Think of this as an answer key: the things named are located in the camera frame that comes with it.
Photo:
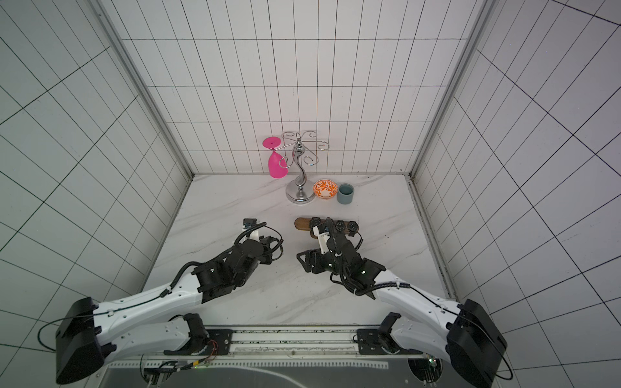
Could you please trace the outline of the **brown wooden watch stand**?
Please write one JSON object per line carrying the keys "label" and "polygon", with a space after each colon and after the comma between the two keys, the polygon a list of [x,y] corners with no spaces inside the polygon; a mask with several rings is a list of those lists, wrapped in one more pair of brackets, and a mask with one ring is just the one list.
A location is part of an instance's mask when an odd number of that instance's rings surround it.
{"label": "brown wooden watch stand", "polygon": [[308,231],[309,233],[310,231],[310,227],[309,227],[309,221],[311,218],[297,218],[294,221],[294,227],[298,230],[298,231]]}

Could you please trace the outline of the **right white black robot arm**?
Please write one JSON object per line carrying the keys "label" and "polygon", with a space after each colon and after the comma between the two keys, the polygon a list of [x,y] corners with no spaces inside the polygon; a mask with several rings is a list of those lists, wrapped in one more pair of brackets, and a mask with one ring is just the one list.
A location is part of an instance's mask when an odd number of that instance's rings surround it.
{"label": "right white black robot arm", "polygon": [[382,264],[361,257],[343,236],[322,234],[319,248],[300,252],[308,273],[331,273],[357,297],[395,308],[385,319],[382,348],[389,354],[415,350],[450,362],[467,383],[490,387],[506,363],[508,344],[478,302],[430,294],[399,278]]}

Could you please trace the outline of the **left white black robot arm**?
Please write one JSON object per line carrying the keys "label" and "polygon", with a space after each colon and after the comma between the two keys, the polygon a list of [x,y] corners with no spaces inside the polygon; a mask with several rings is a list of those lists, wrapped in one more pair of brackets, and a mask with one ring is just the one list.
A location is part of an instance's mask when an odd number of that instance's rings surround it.
{"label": "left white black robot arm", "polygon": [[55,332],[57,384],[76,383],[127,356],[202,351],[209,334],[195,307],[244,286],[259,265],[283,252],[282,243],[273,237],[235,242],[212,260],[186,263],[168,285],[100,304],[77,300]]}

